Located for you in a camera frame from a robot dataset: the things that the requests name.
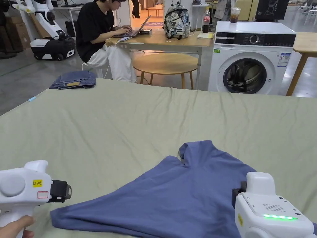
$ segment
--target yellow sticker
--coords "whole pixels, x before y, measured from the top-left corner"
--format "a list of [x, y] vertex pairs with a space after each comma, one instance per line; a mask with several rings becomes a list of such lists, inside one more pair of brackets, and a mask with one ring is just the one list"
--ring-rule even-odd
[[66, 86], [70, 87], [70, 86], [77, 86], [77, 85], [80, 85], [80, 82], [68, 83]]
[[43, 184], [43, 180], [42, 179], [33, 180], [33, 187], [34, 188], [42, 187], [42, 184]]
[[240, 213], [239, 213], [238, 219], [239, 219], [239, 223], [240, 223], [241, 227], [243, 227], [243, 220], [242, 220]]

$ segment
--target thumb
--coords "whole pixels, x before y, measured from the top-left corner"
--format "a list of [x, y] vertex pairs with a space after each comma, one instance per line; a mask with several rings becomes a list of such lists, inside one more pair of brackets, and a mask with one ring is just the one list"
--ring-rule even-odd
[[22, 229], [32, 225], [34, 222], [35, 220], [33, 217], [23, 216], [19, 220], [10, 222], [8, 225], [3, 227], [1, 229], [1, 235], [4, 235], [3, 237], [15, 238]]

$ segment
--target plastic cup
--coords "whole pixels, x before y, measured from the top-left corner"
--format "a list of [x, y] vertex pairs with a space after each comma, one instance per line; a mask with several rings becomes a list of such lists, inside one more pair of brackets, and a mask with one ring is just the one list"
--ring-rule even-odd
[[230, 22], [231, 23], [237, 23], [240, 11], [241, 11], [241, 8], [239, 8], [239, 7], [231, 8], [231, 11], [230, 11]]

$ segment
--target backpack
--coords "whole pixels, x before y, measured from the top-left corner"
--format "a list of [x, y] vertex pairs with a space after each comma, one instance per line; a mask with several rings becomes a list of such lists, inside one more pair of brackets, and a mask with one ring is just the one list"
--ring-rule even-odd
[[178, 1], [176, 5], [173, 5], [172, 2], [172, 5], [167, 10], [164, 18], [164, 31], [166, 37], [168, 39], [175, 37], [179, 40], [182, 37], [187, 38], [191, 30], [191, 24], [188, 20], [188, 10], [180, 5]]

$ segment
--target washing machine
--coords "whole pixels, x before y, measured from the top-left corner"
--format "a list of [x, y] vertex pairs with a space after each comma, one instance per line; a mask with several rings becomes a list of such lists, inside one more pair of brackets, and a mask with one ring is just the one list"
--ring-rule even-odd
[[208, 91], [277, 95], [295, 38], [282, 23], [218, 22]]

